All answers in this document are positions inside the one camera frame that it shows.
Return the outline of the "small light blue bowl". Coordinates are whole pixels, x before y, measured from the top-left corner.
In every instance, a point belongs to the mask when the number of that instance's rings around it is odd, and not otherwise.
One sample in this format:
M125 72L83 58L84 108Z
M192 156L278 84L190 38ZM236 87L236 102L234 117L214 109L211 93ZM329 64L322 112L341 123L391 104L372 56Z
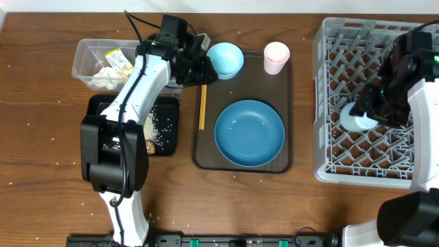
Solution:
M235 77L244 65L243 51L232 43L218 43L206 53L220 80Z

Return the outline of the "light blue plastic cup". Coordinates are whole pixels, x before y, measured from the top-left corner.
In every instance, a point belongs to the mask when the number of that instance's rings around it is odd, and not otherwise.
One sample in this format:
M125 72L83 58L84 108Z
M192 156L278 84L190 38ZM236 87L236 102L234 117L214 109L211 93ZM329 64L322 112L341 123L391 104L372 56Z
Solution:
M343 107L340 114L340 123L344 129L349 132L362 132L373 129L378 126L379 122L370 119L364 114L362 117L350 115L350 111L353 109L355 102L350 102Z

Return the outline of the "white rice pile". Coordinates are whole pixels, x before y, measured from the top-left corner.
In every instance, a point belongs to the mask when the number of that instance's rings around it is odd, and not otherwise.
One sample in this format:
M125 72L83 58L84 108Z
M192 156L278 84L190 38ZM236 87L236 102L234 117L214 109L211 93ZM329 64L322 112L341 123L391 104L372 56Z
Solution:
M171 126L171 117L167 117L165 112L158 112L158 106L153 106L143 124L145 140L162 146L165 141L163 135L170 132Z

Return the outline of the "pink plastic cup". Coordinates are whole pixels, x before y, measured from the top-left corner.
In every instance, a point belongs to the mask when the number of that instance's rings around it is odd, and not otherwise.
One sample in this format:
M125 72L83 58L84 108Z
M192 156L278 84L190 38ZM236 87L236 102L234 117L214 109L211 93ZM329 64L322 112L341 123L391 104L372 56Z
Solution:
M290 51L287 45L281 42L271 42L263 51L263 66L266 73L276 75L281 72L289 60Z

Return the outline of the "white napkin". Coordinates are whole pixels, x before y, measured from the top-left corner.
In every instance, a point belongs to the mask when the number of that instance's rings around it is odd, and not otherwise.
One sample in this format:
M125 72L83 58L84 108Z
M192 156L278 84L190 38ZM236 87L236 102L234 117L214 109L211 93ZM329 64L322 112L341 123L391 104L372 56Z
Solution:
M104 67L92 77L88 84L101 89L113 90L117 87L120 79L115 69L112 67Z

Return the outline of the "large blue plate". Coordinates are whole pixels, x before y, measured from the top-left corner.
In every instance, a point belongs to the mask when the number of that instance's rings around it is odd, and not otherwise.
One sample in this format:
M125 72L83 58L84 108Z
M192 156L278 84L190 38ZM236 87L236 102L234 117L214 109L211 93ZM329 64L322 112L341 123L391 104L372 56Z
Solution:
M241 100L227 106L214 127L220 153L240 167L261 167L273 161L285 143L285 126L270 105Z

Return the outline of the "brown food scrap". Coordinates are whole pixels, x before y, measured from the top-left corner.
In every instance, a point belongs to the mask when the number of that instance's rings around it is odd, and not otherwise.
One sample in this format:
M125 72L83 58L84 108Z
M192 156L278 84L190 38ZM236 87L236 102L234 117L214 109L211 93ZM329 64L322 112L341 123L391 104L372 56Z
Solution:
M156 153L156 146L155 146L155 143L153 141L147 140L146 147L147 147L147 153L149 155L153 155Z

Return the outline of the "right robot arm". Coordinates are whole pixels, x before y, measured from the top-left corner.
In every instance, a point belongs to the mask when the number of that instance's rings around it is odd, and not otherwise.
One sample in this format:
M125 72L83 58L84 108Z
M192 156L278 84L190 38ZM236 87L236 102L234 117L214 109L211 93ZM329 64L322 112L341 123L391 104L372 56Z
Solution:
M356 102L343 107L347 131L377 125L414 127L414 174L410 193L384 202L375 220L342 230L340 246L438 245L438 52L423 27L394 39L379 70Z

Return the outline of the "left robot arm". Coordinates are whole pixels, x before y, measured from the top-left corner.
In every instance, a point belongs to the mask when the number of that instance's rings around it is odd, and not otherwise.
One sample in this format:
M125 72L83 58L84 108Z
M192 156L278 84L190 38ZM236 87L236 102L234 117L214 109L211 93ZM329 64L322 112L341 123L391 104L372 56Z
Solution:
M149 167L143 125L156 98L171 80L193 86L219 79L202 51L203 37L190 23L166 14L159 30L140 38L133 72L102 112L90 98L80 126L82 178L106 203L115 230L112 243L119 246L143 246L147 239L139 193Z

